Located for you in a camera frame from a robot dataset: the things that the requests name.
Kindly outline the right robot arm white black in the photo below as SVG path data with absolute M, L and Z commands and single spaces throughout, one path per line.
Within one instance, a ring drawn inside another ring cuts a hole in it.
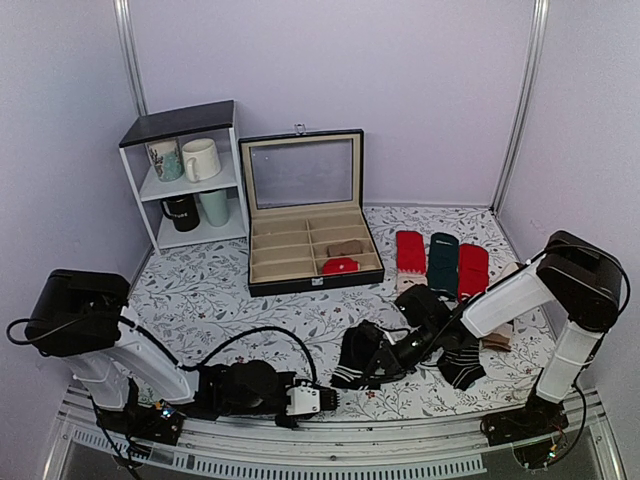
M 523 407 L 516 421 L 524 435 L 537 436 L 554 422 L 554 404 L 564 400 L 591 363 L 630 297 L 629 278 L 617 258 L 560 230 L 521 268 L 454 309 L 425 285 L 406 290 L 396 305 L 412 332 L 397 342 L 381 339 L 358 385 L 365 389 L 400 380 L 433 351 L 466 348 L 509 321 L 556 302 L 566 311 L 567 322 L 532 389 L 539 398 Z

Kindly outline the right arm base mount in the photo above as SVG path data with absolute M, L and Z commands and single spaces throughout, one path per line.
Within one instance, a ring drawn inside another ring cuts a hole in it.
M 562 402 L 556 404 L 537 396 L 517 409 L 487 414 L 480 430 L 490 446 L 513 444 L 516 461 L 525 469 L 538 470 L 559 461 L 568 446 L 564 430 L 569 426 Z

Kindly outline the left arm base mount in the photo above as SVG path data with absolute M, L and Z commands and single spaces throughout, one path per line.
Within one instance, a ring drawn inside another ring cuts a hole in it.
M 106 410 L 96 404 L 93 407 L 99 426 L 123 434 L 128 440 L 176 446 L 182 432 L 184 416 L 165 401 L 152 406 L 128 403 L 122 411 Z

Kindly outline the black sock white stripes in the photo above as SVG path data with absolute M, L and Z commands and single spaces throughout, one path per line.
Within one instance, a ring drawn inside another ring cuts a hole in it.
M 358 333 L 357 326 L 348 328 L 343 335 L 339 361 L 332 373 L 330 385 L 349 390 L 377 390 L 382 384 L 370 385 L 369 375 L 365 374 L 377 350 L 365 345 L 365 338 Z

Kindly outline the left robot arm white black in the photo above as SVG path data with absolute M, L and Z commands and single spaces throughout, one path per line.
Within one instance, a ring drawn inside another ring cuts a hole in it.
M 126 433 L 141 433 L 149 423 L 137 403 L 136 378 L 191 418 L 271 415 L 294 428 L 300 419 L 337 409 L 335 390 L 265 361 L 183 364 L 141 325 L 129 290 L 119 274 L 56 269 L 24 329 L 26 343 L 63 359 Z

